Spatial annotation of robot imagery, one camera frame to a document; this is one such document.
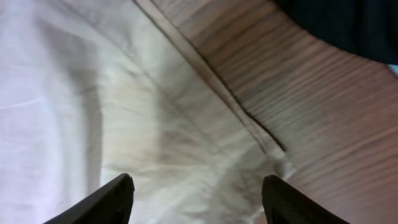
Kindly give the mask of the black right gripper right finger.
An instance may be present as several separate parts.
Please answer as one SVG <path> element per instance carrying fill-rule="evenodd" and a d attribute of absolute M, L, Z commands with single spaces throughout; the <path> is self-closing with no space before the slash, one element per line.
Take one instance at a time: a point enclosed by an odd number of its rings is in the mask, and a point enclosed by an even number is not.
<path fill-rule="evenodd" d="M 348 224 L 276 175 L 264 178 L 262 204 L 268 224 Z"/>

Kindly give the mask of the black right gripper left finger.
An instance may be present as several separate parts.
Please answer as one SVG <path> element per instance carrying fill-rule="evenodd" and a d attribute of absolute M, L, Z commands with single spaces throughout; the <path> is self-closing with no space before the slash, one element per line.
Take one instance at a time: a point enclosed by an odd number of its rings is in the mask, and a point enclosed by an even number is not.
<path fill-rule="evenodd" d="M 134 182 L 123 173 L 45 224 L 128 224 Z"/>

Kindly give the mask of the beige cotton shorts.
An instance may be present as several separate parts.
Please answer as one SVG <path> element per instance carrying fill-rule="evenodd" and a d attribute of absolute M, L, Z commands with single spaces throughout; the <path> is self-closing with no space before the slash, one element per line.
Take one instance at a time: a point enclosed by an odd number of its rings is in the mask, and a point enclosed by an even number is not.
<path fill-rule="evenodd" d="M 253 223 L 295 169 L 149 1 L 1 2 L 1 222 L 122 173 L 131 223 Z"/>

